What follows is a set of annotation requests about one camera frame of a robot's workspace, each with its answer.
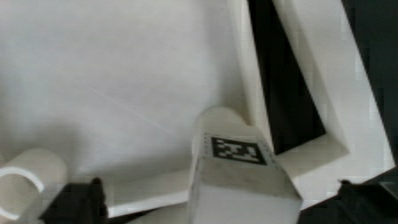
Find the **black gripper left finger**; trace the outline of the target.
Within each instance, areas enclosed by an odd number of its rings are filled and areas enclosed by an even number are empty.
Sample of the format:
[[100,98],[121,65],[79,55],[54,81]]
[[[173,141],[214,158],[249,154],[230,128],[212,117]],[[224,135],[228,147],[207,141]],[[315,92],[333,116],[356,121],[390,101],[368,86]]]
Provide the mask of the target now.
[[45,224],[107,224],[103,182],[70,183],[40,216]]

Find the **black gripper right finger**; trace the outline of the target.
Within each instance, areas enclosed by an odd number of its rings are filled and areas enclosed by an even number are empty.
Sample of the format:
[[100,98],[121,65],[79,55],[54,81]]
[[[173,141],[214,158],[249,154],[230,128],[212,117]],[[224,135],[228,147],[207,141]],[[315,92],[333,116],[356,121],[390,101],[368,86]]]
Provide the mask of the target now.
[[299,224],[398,224],[398,166],[301,212]]

